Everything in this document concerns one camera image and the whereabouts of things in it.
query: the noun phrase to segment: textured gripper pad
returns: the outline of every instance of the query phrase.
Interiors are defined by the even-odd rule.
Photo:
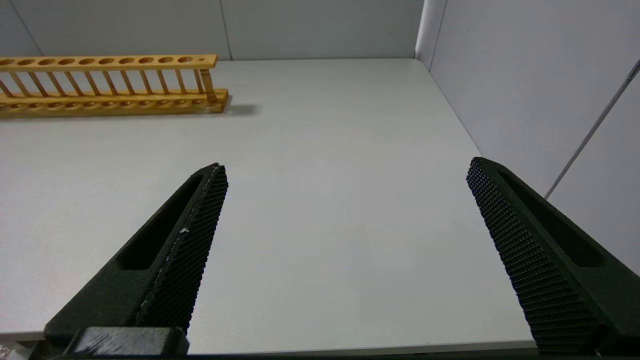
[[[609,289],[602,288],[601,279],[590,283],[590,275],[612,275],[605,265],[624,265],[502,165],[474,158],[467,183],[538,350],[542,354],[592,354],[606,337],[619,336],[611,329],[612,319],[607,316],[611,314],[594,301]],[[628,276],[630,271],[624,268],[623,275]],[[637,282],[637,276],[631,273],[630,281]]]
[[[204,186],[165,266],[136,317],[136,326],[174,327],[187,333],[228,182],[225,167]]]

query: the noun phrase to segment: table surface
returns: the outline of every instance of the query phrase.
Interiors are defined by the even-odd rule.
[[[532,346],[465,175],[479,153],[410,59],[221,62],[221,115],[0,122],[0,340],[47,321],[195,170],[229,189],[191,354]]]

